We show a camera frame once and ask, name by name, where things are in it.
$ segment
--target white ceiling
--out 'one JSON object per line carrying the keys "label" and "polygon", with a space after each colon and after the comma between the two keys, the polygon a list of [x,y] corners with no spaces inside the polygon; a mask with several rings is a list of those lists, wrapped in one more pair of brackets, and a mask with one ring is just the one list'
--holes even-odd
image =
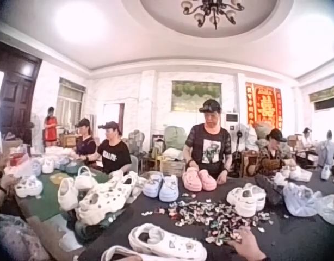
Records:
{"label": "white ceiling", "polygon": [[[209,20],[198,28],[192,15],[182,14],[181,1],[8,0],[0,20],[84,70],[155,59],[197,59],[296,78],[334,58],[333,0],[243,0],[245,10],[237,13],[237,25],[221,18],[218,31]],[[72,2],[86,2],[99,11],[104,23],[98,40],[74,43],[60,34],[57,12]],[[90,37],[94,28],[86,23],[94,19],[86,13],[81,18],[73,22],[82,26],[82,36]]]}

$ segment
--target red banner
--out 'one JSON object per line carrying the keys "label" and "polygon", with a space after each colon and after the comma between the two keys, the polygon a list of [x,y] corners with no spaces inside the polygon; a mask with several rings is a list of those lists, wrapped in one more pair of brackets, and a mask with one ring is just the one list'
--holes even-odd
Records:
{"label": "red banner", "polygon": [[246,83],[248,124],[266,122],[282,130],[281,90],[253,83]]}

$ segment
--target painting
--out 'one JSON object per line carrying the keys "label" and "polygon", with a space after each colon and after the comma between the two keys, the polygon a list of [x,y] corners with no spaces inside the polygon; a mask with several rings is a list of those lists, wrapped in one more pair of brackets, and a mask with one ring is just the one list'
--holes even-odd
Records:
{"label": "painting", "polygon": [[221,104],[221,83],[172,82],[172,111],[197,112],[207,99]]}

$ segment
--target red dress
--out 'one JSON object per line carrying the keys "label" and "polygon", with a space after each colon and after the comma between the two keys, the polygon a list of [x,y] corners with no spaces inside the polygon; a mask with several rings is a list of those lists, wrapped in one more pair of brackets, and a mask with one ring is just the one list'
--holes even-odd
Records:
{"label": "red dress", "polygon": [[[45,119],[45,124],[46,125],[57,124],[56,117],[50,117],[48,120]],[[45,141],[47,142],[57,141],[56,126],[51,128],[45,128]]]}

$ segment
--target window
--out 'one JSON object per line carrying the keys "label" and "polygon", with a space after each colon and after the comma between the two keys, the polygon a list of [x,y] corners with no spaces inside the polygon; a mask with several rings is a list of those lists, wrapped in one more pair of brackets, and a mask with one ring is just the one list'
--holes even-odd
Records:
{"label": "window", "polygon": [[[103,117],[101,124],[105,124],[109,121],[115,121],[120,126],[120,131],[123,132],[123,112],[125,110],[124,103],[113,103],[113,104],[105,104],[103,110]],[[106,138],[105,131],[100,129],[98,130],[98,136],[100,140],[104,140]]]}
{"label": "window", "polygon": [[60,80],[55,116],[63,127],[72,128],[80,120],[85,87],[80,86],[80,89],[77,86],[65,79]]}

